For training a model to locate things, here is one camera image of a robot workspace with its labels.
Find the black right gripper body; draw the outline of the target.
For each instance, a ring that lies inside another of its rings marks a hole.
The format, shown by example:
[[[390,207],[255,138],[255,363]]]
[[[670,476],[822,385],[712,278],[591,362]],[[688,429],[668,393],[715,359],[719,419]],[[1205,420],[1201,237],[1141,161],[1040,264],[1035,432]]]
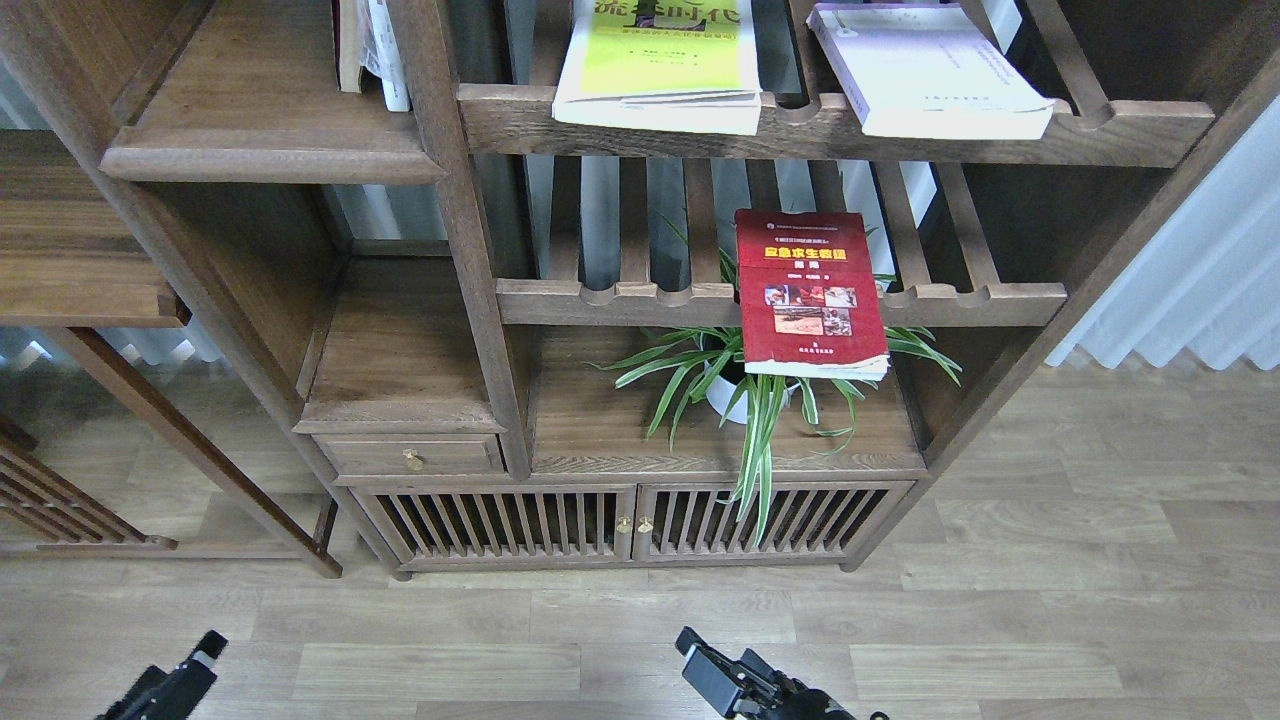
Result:
[[[735,716],[745,719],[855,719],[822,689],[776,673],[772,680],[739,674],[745,682]]]

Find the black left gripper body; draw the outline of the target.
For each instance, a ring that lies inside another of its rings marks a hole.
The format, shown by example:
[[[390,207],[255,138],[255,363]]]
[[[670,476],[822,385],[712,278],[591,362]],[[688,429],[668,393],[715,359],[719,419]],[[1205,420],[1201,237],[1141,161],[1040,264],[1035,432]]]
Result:
[[[215,680],[205,665],[179,665],[170,673],[151,665],[96,719],[187,719]]]

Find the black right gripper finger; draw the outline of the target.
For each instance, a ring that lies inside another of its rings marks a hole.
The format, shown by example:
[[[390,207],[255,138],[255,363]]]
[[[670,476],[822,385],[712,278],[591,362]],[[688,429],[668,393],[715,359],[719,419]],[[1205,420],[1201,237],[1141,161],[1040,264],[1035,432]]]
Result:
[[[692,628],[684,626],[676,642],[684,656],[682,678],[721,716],[735,716],[748,694],[745,678],[735,661],[712,648]]]
[[[746,693],[791,692],[791,680],[750,648],[740,657],[740,678],[746,684]]]

